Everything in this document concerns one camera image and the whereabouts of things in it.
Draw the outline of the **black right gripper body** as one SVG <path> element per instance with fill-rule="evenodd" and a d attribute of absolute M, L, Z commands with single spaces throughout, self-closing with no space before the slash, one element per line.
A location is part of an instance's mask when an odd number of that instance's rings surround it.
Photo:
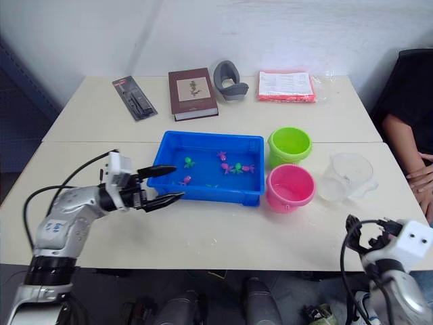
<path fill-rule="evenodd" d="M 370 238 L 368 241 L 369 248 L 361 247 L 359 256 L 362 257 L 371 251 L 378 251 L 386 247 L 391 241 L 390 234 L 388 232 L 382 232 L 377 238 Z"/>

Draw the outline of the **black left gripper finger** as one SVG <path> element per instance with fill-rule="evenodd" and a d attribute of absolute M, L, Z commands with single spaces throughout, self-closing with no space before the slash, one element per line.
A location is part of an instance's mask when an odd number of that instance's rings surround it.
<path fill-rule="evenodd" d="M 137 175 L 140 179 L 148 179 L 151 177 L 160 177 L 176 171 L 176 166 L 172 165 L 154 165 L 137 170 Z"/>
<path fill-rule="evenodd" d="M 143 205 L 143 210 L 146 213 L 149 213 L 158 209 L 162 209 L 180 200 L 184 194 L 185 194 L 184 192 L 178 192 L 178 193 L 169 193 L 169 194 L 157 196 L 153 200 L 146 201 L 145 204 Z"/>

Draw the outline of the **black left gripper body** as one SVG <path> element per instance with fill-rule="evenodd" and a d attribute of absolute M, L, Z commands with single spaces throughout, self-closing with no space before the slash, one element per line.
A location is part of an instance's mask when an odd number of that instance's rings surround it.
<path fill-rule="evenodd" d="M 156 200 L 148 200 L 146 191 L 142 188 L 143 178 L 139 173 L 129 177 L 125 186 L 119 192 L 125 207 L 142 209 L 145 212 L 159 209 L 159 203 Z"/>

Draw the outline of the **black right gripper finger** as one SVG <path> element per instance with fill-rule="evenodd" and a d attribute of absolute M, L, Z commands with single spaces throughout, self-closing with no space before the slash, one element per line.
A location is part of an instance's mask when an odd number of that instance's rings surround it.
<path fill-rule="evenodd" d="M 361 237 L 361 222 L 354 215 L 348 215 L 345 227 L 347 236 L 350 239 L 359 239 Z"/>

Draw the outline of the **person's left hand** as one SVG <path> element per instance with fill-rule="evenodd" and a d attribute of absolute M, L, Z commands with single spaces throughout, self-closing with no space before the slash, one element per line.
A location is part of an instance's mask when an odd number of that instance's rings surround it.
<path fill-rule="evenodd" d="M 417 201 L 429 225 L 432 224 L 432 188 L 415 191 Z"/>

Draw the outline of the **person's right hand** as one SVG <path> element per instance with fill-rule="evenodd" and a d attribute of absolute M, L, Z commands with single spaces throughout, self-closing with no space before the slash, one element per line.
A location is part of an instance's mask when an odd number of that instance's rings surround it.
<path fill-rule="evenodd" d="M 410 172 L 406 178 L 412 188 L 424 191 L 426 188 L 432 188 L 432 155 L 419 152 L 423 160 L 430 162 L 416 171 Z"/>

